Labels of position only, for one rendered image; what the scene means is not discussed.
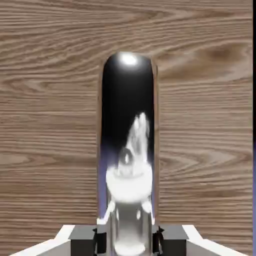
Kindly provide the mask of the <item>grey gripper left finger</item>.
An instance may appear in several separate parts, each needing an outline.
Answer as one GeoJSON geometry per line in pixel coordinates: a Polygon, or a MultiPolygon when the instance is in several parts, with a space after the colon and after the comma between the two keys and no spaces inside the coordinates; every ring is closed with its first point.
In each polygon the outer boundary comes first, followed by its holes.
{"type": "Polygon", "coordinates": [[[56,236],[9,256],[108,256],[105,235],[95,225],[65,224],[56,236]]]}

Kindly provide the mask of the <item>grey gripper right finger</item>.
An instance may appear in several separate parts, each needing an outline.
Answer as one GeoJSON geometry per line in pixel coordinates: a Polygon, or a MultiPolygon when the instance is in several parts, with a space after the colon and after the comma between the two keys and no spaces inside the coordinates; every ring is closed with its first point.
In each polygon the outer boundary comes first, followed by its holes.
{"type": "Polygon", "coordinates": [[[203,238],[192,224],[161,224],[152,229],[153,256],[248,256],[203,238]]]}

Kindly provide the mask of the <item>shiny dark curved metal handle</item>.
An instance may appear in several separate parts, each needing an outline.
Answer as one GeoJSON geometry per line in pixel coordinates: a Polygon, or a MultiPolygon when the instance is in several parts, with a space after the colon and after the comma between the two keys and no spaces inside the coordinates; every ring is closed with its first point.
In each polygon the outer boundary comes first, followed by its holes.
{"type": "Polygon", "coordinates": [[[99,255],[158,253],[156,75],[153,61],[136,52],[113,53],[102,67],[97,109],[99,255]]]}

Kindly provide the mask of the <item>light wood cabinet door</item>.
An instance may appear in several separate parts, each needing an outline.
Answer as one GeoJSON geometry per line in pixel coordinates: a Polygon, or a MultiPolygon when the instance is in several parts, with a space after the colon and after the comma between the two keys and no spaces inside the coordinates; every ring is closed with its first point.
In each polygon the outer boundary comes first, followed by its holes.
{"type": "Polygon", "coordinates": [[[253,255],[253,0],[0,0],[0,256],[97,216],[97,92],[158,68],[159,213],[253,255]]]}

